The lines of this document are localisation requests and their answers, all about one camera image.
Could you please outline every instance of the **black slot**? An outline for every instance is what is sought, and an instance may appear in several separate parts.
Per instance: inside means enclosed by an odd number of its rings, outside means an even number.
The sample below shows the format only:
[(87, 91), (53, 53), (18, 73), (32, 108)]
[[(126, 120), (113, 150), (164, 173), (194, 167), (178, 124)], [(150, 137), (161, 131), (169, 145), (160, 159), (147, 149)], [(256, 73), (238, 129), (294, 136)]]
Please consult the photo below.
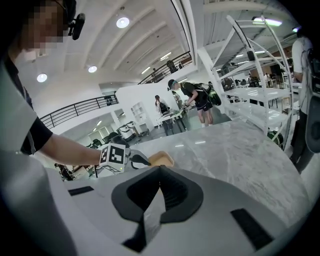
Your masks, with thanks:
[(256, 250), (272, 242), (273, 238), (245, 209), (236, 209), (230, 213)]
[(84, 187), (79, 187), (79, 188), (75, 188), (75, 189), (70, 189), (68, 190), (70, 196), (76, 196), (76, 195), (80, 195), (83, 193), (87, 193), (94, 190), (92, 187), (90, 186), (84, 186)]

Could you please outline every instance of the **marble countertop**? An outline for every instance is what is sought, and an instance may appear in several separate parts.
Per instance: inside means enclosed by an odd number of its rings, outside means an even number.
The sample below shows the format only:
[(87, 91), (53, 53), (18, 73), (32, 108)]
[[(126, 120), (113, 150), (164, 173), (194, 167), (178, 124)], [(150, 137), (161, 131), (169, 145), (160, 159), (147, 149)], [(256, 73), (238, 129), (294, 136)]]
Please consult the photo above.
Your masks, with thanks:
[(310, 211), (303, 181), (286, 154), (261, 130), (234, 120), (133, 145), (147, 157), (166, 151), (174, 166), (235, 185), (287, 227)]

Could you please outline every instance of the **white pillar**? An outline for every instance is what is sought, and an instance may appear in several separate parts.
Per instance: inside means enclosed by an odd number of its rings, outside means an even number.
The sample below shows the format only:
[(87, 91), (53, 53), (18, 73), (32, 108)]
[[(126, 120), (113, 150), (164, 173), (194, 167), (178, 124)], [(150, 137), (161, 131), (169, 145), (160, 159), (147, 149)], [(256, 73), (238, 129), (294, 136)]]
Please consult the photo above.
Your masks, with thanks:
[(225, 113), (225, 108), (224, 108), (225, 96), (222, 96), (223, 87), (219, 79), (218, 72), (216, 71), (215, 68), (212, 70), (212, 68), (214, 67), (214, 63), (211, 60), (207, 50), (204, 47), (198, 49), (198, 55), (202, 60), (202, 63), (208, 73), (208, 76), (210, 78), (210, 81), (212, 82), (215, 92), (218, 94), (219, 98), (221, 99), (221, 105), (216, 107), (220, 110), (221, 114), (224, 114)]
[(111, 111), (110, 113), (111, 113), (111, 116), (113, 118), (113, 121), (114, 121), (116, 127), (119, 128), (121, 126), (121, 124), (120, 124), (120, 121), (119, 121), (119, 119), (118, 119), (118, 117), (116, 115), (116, 112)]

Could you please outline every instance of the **black metal railing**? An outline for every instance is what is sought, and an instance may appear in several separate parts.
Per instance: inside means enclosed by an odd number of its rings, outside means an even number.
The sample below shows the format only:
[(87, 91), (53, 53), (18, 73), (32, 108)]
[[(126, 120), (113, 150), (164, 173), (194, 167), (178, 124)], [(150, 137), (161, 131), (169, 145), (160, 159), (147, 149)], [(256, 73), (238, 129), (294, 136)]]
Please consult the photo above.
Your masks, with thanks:
[(184, 54), (181, 54), (180, 56), (172, 59), (170, 63), (166, 61), (164, 65), (162, 65), (161, 67), (156, 69), (152, 74), (148, 75), (145, 79), (143, 79), (139, 83), (139, 85), (157, 83), (165, 77), (173, 74), (174, 72), (183, 69), (190, 63), (192, 63), (192, 58), (190, 55), (190, 51), (187, 51)]
[(78, 117), (84, 113), (118, 103), (119, 101), (115, 94), (98, 98), (91, 98), (60, 108), (50, 114), (41, 117), (40, 120), (48, 129), (51, 129), (67, 120)]

